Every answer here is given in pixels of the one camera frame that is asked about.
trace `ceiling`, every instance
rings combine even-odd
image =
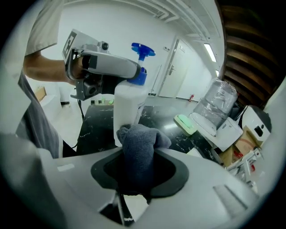
[[[65,0],[65,4],[96,0]],[[220,37],[219,32],[206,10],[203,0],[105,0],[121,2],[144,10],[154,17],[177,27],[191,40],[209,41]]]

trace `white spray bottle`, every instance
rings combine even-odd
[[[118,147],[122,144],[117,138],[116,131],[122,125],[133,125],[139,122],[148,96],[148,88],[144,85],[147,71],[142,64],[145,57],[155,56],[155,52],[151,48],[142,44],[132,43],[132,50],[139,54],[138,64],[141,66],[141,72],[137,78],[122,81],[115,88],[113,128],[115,145]]]

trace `gray towel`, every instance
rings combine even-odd
[[[125,125],[117,131],[122,144],[126,176],[134,191],[146,193],[153,185],[154,148],[169,148],[171,140],[162,132],[144,125]]]

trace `gray cloth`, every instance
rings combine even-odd
[[[47,120],[40,103],[23,73],[20,75],[18,84],[31,100],[31,104],[25,112],[16,134],[23,139],[30,140],[37,148],[49,150],[53,158],[58,158],[58,133]]]
[[[169,148],[171,140],[159,130],[141,124],[122,126],[116,134],[122,144],[127,179],[134,191],[145,193],[153,185],[154,149]]]

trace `fluorescent light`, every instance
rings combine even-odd
[[[173,124],[164,126],[165,129],[171,129],[171,128],[174,128],[174,127],[177,127],[177,124],[173,123]]]
[[[211,49],[210,45],[209,45],[209,44],[204,44],[204,46],[206,47],[206,50],[207,50],[207,52],[209,53],[211,60],[214,61],[214,62],[216,62],[214,52],[213,52],[213,50]]]

